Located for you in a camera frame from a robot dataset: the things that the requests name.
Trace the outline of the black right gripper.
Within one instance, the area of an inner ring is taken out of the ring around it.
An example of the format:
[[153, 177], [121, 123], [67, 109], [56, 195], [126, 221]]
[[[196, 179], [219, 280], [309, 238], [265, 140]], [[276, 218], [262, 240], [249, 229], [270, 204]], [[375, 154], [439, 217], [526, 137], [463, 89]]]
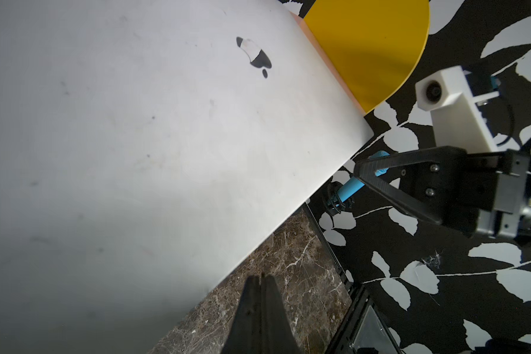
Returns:
[[[454, 195], [454, 230], [469, 237], [531, 241], [531, 157], [517, 150], [472, 154], [463, 170], [466, 158], [465, 150], [450, 146], [414, 150], [367, 159], [353, 175], [420, 221], [443, 224]], [[383, 169], [402, 173], [398, 188], [376, 175]]]

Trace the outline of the silver laptop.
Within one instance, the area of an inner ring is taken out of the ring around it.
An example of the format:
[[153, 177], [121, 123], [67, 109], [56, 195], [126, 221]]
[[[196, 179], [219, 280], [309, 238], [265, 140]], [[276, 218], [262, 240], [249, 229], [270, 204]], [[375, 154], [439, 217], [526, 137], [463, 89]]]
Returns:
[[278, 1], [0, 1], [0, 353], [146, 353], [372, 136]]

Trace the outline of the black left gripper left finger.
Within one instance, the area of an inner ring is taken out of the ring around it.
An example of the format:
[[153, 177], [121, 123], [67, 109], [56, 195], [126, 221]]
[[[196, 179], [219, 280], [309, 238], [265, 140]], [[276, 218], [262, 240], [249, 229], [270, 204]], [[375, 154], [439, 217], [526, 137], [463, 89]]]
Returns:
[[221, 353], [261, 353], [261, 287], [258, 276], [246, 279]]

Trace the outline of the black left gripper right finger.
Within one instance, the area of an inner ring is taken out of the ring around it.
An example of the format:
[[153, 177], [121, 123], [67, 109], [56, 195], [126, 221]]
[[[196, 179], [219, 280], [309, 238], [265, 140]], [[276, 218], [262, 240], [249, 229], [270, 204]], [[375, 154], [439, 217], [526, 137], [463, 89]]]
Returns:
[[262, 277], [262, 353], [301, 353], [272, 275]]

